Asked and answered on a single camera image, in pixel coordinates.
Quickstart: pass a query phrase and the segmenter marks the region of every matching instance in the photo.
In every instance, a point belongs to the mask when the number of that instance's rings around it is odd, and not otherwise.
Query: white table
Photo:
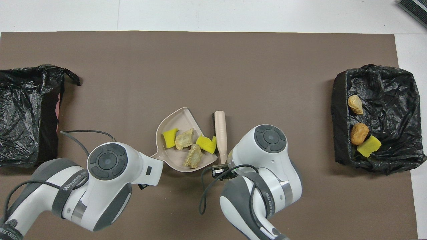
[[[427,124],[427,29],[394,0],[0,0],[0,35],[117,30],[395,34],[399,67],[414,74]],[[418,238],[427,239],[427,165],[411,177]]]

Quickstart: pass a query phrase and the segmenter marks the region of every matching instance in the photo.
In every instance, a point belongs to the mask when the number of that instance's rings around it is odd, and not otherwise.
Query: black plastic bag
[[[363,115],[348,107],[348,98],[358,95]],[[423,154],[420,98],[412,73],[369,64],[338,74],[333,83],[331,114],[335,161],[369,172],[391,174],[421,165]],[[354,124],[364,123],[381,143],[368,158],[350,142]]]
[[[33,167],[57,157],[64,74],[81,85],[70,70],[49,64],[0,70],[0,167]]]

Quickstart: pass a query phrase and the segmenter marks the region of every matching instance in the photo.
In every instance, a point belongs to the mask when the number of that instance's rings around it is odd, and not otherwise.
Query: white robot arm
[[[229,222],[251,240],[285,240],[269,221],[302,194],[301,178],[287,153],[284,133],[272,125],[250,130],[228,155],[237,177],[228,180],[219,198]]]
[[[1,219],[0,240],[22,239],[43,211],[90,231],[103,229],[122,213],[132,193],[131,184],[139,184],[141,189],[157,185],[163,162],[124,143],[108,142],[90,153],[87,169],[66,158],[43,163]]]

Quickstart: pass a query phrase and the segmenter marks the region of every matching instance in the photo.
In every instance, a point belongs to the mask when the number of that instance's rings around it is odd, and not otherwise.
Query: brown paper surface
[[[188,107],[206,136],[211,115],[226,114],[228,150],[251,128],[285,132],[303,177],[303,197],[271,218],[290,239],[414,239],[409,172],[381,176],[334,162],[330,96],[335,76],[368,63],[398,66],[393,35],[231,32],[4,32],[0,69],[50,63],[82,86],[66,84],[59,129],[96,129],[146,155],[156,152],[160,122]],[[74,134],[91,151],[109,141]],[[59,136],[59,157],[85,166],[72,140]],[[201,171],[165,164],[158,186],[133,186],[118,220],[90,232],[52,213],[25,239],[245,239],[223,216],[219,195],[197,211]],[[0,169],[0,204],[31,170]]]

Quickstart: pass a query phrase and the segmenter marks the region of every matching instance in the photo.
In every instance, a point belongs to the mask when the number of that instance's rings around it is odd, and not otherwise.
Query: round button
[[[99,157],[98,164],[104,170],[113,168],[117,163],[116,155],[112,153],[104,153]]]
[[[267,130],[264,133],[264,139],[269,144],[276,144],[279,141],[279,134],[273,130]]]
[[[18,221],[16,219],[12,219],[8,221],[6,224],[14,228],[16,227],[16,225],[18,225]]]
[[[273,232],[274,235],[280,234],[280,232],[276,228],[273,228],[271,231]]]

